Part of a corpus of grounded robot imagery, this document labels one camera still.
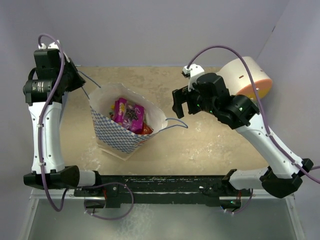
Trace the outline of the magenta snack packet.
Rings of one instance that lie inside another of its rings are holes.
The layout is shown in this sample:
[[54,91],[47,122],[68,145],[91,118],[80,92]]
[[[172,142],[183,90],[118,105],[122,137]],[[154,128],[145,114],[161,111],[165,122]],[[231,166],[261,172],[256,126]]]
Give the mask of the magenta snack packet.
[[115,101],[113,121],[135,134],[141,131],[144,119],[145,108],[139,104],[120,97]]

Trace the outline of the blue checkered paper bag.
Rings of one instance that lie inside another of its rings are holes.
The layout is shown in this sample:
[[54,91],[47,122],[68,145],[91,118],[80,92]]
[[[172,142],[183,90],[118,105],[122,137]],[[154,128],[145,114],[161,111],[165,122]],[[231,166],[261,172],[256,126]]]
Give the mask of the blue checkered paper bag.
[[95,138],[104,152],[126,161],[151,138],[171,128],[170,117],[123,83],[96,86],[87,98]]

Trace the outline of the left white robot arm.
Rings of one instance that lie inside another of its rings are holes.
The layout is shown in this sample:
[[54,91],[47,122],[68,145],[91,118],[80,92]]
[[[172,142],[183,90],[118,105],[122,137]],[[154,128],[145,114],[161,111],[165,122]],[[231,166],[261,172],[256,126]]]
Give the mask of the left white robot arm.
[[58,49],[36,50],[35,67],[23,87],[25,102],[32,119],[33,163],[31,172],[24,175],[26,186],[36,189],[75,189],[85,187],[91,196],[103,191],[98,174],[66,166],[61,151],[60,118],[63,96],[81,88],[85,80],[79,75],[71,59],[61,64]]

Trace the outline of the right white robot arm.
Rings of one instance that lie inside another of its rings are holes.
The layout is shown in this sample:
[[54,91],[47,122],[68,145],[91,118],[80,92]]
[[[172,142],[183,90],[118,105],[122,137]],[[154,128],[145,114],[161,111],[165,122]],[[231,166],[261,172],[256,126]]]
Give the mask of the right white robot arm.
[[302,176],[314,165],[309,158],[294,154],[274,133],[268,134],[255,103],[245,95],[231,95],[224,79],[215,73],[200,76],[191,90],[187,86],[173,90],[172,98],[172,110],[179,119],[184,117],[183,103],[190,115],[209,113],[247,139],[268,163],[256,170],[231,170],[222,183],[228,196],[243,189],[264,189],[282,199],[299,189]]

